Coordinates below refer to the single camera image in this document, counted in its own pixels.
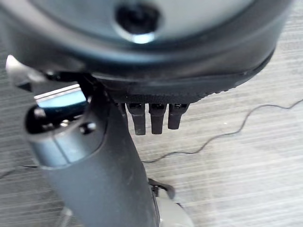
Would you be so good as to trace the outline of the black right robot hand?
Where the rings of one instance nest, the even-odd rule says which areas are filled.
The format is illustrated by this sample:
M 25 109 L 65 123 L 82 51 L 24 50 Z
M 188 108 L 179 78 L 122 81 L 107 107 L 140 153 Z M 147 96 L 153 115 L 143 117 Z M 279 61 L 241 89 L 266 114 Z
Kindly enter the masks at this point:
M 36 104 L 34 160 L 86 227 L 191 227 L 146 175 L 128 129 L 179 128 L 190 104 L 270 61 L 291 0 L 3 0 L 6 71 Z

